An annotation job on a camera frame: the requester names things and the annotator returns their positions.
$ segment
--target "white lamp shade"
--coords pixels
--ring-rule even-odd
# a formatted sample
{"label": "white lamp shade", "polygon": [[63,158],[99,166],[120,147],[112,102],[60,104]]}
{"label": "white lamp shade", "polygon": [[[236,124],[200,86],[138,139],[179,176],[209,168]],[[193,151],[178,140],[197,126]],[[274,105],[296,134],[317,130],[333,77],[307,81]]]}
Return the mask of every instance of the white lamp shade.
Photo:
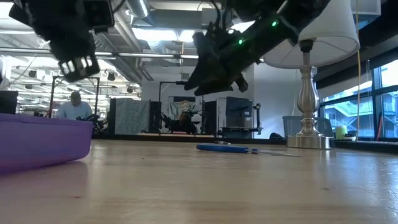
{"label": "white lamp shade", "polygon": [[[359,49],[349,0],[331,0],[322,14],[300,34],[298,41],[313,39],[311,65],[322,66],[344,60]],[[265,54],[264,62],[277,68],[302,68],[303,53],[299,44],[288,40]]]}

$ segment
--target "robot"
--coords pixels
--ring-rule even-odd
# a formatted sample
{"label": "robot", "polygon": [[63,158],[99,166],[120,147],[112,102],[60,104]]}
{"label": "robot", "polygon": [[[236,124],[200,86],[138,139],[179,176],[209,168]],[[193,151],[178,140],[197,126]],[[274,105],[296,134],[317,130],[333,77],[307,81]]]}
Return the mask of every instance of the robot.
{"label": "robot", "polygon": [[[242,71],[288,39],[298,42],[306,28],[331,0],[227,0],[223,10],[210,0],[217,10],[217,19],[207,33],[193,35],[198,63],[186,90],[206,95],[228,91],[235,82],[239,90],[248,89]],[[51,52],[68,82],[90,77],[100,71],[95,57],[93,32],[106,32],[114,25],[111,0],[14,0],[10,17],[33,28],[44,40],[49,40]],[[255,21],[240,33],[228,30],[226,14],[230,11],[243,21]]]}

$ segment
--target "window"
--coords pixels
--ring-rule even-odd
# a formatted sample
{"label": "window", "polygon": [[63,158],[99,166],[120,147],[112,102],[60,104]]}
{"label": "window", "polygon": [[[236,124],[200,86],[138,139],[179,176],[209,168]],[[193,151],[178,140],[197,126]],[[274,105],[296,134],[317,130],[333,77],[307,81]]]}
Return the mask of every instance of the window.
{"label": "window", "polygon": [[[333,130],[337,126],[347,126],[347,131],[357,131],[358,101],[349,100],[325,106],[325,118],[330,120]],[[362,98],[359,104],[359,136],[374,137],[373,101]]]}
{"label": "window", "polygon": [[398,85],[398,60],[395,60],[381,67],[381,85],[389,87]]}
{"label": "window", "polygon": [[386,138],[398,138],[398,91],[382,95],[383,127]]}
{"label": "window", "polygon": [[[370,92],[372,90],[372,81],[368,81],[365,83],[360,84],[359,86],[359,92],[360,93],[366,93],[366,92]],[[337,100],[340,98],[344,98],[347,96],[353,96],[356,95],[358,93],[358,86],[354,86],[352,88],[349,88],[345,91],[339,92],[337,94],[334,94],[332,96],[326,97],[325,99],[323,99],[324,102],[327,101],[331,101],[331,100]]]}

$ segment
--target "wooden table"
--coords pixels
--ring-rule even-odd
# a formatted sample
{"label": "wooden table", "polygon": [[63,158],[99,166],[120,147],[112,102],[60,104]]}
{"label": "wooden table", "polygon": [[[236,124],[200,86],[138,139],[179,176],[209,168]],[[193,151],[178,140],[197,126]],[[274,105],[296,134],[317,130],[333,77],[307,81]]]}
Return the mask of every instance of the wooden table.
{"label": "wooden table", "polygon": [[202,152],[192,143],[93,141],[82,161],[0,177],[0,219],[3,224],[398,223],[397,157],[289,152],[302,157]]}

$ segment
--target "purple bin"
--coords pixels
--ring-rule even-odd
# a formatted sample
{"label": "purple bin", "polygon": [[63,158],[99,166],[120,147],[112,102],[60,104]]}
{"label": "purple bin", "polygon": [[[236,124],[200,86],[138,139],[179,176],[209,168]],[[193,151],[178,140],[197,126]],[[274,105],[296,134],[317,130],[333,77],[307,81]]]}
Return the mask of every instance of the purple bin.
{"label": "purple bin", "polygon": [[82,159],[93,123],[0,114],[0,174]]}

